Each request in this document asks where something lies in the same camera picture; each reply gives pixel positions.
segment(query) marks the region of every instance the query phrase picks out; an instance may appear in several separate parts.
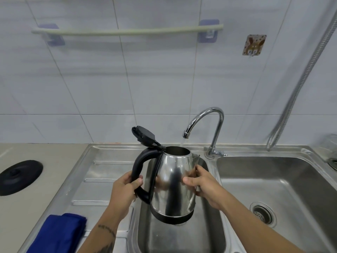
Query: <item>hand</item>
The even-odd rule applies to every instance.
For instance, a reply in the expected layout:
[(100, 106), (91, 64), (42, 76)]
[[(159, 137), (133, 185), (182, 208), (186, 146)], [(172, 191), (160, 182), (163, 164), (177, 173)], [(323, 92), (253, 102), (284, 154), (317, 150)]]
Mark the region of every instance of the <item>hand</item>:
[(142, 175), (131, 182), (131, 173), (132, 171), (125, 173), (114, 182), (110, 202), (105, 211), (117, 217), (119, 221), (126, 217), (132, 201), (136, 199), (134, 190), (143, 184)]
[(196, 174), (198, 177), (184, 177), (183, 182), (192, 187), (200, 186), (201, 191), (197, 191), (196, 195), (206, 198), (213, 208), (220, 210), (225, 189), (200, 165), (196, 166)]

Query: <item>black kettle handle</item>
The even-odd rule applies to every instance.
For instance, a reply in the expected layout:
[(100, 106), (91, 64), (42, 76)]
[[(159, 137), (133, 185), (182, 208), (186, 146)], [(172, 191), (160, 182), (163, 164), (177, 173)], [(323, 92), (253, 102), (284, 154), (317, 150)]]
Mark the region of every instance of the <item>black kettle handle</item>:
[[(132, 168), (131, 180), (135, 181), (139, 178), (141, 170), (143, 169), (144, 162), (159, 157), (163, 151), (157, 148), (146, 148), (141, 154), (136, 158)], [(150, 193), (145, 191), (143, 188), (138, 187), (135, 189), (135, 194), (145, 203), (150, 204)]]

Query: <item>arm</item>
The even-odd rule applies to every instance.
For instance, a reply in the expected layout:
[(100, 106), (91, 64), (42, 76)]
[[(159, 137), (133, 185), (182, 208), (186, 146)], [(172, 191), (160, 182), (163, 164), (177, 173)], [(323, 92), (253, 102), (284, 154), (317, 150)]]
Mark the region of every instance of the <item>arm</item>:
[(131, 183), (131, 171), (114, 182), (108, 207), (91, 230), (78, 253), (112, 253), (117, 227), (136, 198), (134, 190), (143, 183), (142, 176)]
[(197, 166), (197, 178), (184, 177), (188, 186), (200, 186), (198, 196), (221, 210), (232, 225), (247, 253), (301, 253), (298, 247), (255, 217), (241, 202), (226, 191), (203, 167)]

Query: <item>electric kettle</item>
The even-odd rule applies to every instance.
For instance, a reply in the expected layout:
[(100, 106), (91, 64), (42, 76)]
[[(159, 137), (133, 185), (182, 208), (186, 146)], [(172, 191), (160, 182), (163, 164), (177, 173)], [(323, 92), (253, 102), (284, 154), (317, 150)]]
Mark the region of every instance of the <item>electric kettle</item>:
[(133, 164), (132, 181), (139, 177), (143, 163), (154, 159), (149, 191), (138, 187), (135, 194), (150, 205), (151, 213), (159, 221), (172, 225), (188, 221), (196, 204), (196, 188), (186, 186), (182, 179), (196, 176), (194, 167), (199, 155), (184, 147), (162, 146), (155, 140), (154, 134), (140, 126), (133, 127), (132, 133), (148, 147)]

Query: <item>metal hose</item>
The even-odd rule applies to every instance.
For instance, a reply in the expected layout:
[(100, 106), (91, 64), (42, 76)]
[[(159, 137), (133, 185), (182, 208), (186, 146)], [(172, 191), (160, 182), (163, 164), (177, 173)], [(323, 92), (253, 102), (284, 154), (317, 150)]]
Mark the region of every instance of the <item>metal hose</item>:
[(307, 80), (310, 72), (314, 68), (317, 60), (319, 59), (320, 55), (322, 54), (323, 50), (325, 49), (325, 46), (329, 42), (329, 40), (330, 40), (332, 34), (335, 32), (336, 28), (337, 28), (337, 12), (335, 13), (334, 17), (332, 18), (331, 23), (329, 24), (327, 30), (325, 31), (325, 34), (324, 34), (323, 38), (321, 39), (321, 41), (319, 42), (316, 50), (314, 51), (314, 54), (312, 55), (307, 67), (305, 68), (305, 71), (302, 74), (301, 79), (297, 83), (296, 88), (294, 89), (287, 105), (284, 108), (282, 116), (280, 117), (278, 123), (274, 127), (274, 129), (273, 129), (273, 131), (272, 131), (272, 133), (271, 133), (271, 135), (268, 139), (267, 145), (266, 145), (267, 151), (270, 151), (277, 144), (278, 140), (280, 139), (280, 136), (282, 135), (284, 127), (287, 124), (289, 116), (290, 116), (290, 114), (293, 110), (293, 107), (295, 105), (298, 94), (300, 93), (305, 81)]

